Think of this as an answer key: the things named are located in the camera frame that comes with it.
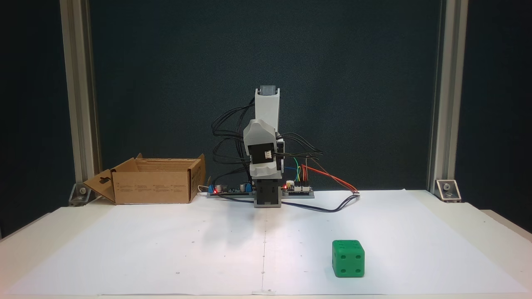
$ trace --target white paper sheet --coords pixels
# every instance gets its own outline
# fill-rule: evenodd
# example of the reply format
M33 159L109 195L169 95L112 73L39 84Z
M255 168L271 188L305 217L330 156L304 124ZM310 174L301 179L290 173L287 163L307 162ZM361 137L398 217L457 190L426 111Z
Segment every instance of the white paper sheet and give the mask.
M316 192L334 207L345 192ZM365 276L336 278L331 242L358 239ZM198 197L122 205L8 292L26 295L453 294L527 290L406 191L363 192L338 213Z
M317 192L312 204L347 195ZM363 193L337 213L283 206L267 221L264 286L277 295L527 291L404 190ZM360 241L364 277L334 275L335 239Z

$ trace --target white table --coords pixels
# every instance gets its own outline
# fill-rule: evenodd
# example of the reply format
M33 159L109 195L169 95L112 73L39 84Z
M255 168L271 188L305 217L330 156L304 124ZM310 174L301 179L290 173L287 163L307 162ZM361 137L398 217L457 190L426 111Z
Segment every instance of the white table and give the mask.
M409 191L436 216L446 222L458 234L478 248L493 263L504 269L524 287L532 290L532 243L530 234L505 219L494 220L468 203L446 204L423 190ZM78 233L89 227L111 208L112 203L98 200L84 207L62 207L39 219L32 225L0 242L0 294L24 277L31 269L45 260ZM6 298L52 298L55 296L4 295ZM192 298L196 296L90 296L93 298ZM201 296L202 298L231 298L232 296ZM244 296L261 298L266 296ZM513 294L464 294L464 295L357 295L357 296L294 296L323 298L532 298L531 293ZM87 298L87 296L62 296L62 298Z

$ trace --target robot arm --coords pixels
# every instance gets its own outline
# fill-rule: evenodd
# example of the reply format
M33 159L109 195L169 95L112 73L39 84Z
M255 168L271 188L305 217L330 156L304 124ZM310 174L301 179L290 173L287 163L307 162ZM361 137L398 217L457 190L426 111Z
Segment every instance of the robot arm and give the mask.
M244 147L251 157L250 174L255 183L255 207L281 206L284 141L277 139L280 89L261 86L255 90L255 119L244 129Z

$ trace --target green dice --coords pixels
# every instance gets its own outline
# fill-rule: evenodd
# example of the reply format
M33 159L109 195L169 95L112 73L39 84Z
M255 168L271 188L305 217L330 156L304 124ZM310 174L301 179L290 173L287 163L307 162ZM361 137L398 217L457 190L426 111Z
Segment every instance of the green dice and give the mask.
M364 249L357 240L332 242L332 268L337 277L364 276Z

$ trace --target box flap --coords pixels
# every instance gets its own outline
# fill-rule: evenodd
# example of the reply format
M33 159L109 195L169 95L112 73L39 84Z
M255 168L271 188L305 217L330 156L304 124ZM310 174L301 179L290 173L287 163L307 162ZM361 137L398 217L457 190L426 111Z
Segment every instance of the box flap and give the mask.
M198 193L198 185L205 183L205 155L201 154L195 162L188 168L188 196L189 202L192 201L194 196Z
M138 172L137 163L135 163L134 158L130 158L115 168L112 168L111 172Z
M84 183L90 189L100 193L108 200L114 201L113 181L109 169L102 171L100 174L88 179Z

